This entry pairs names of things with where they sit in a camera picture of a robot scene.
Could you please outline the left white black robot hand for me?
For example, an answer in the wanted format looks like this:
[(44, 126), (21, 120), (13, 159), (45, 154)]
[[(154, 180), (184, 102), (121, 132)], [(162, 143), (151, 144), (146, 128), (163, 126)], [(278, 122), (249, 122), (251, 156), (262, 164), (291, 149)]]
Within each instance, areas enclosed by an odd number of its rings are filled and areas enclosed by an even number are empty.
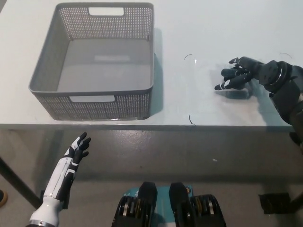
[(50, 197), (63, 203), (67, 200), (80, 162), (89, 154), (90, 141), (91, 138), (84, 132), (68, 147), (51, 175), (44, 198)]

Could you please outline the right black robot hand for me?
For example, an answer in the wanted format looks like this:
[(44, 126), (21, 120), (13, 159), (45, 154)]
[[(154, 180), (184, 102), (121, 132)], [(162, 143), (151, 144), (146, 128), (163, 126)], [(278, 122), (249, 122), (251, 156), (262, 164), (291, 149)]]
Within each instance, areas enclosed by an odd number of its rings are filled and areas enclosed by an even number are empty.
[(216, 91), (243, 89), (245, 84), (255, 78), (260, 66), (263, 65), (262, 62), (246, 56), (233, 58), (229, 64), (233, 67), (221, 70), (223, 82), (214, 87)]

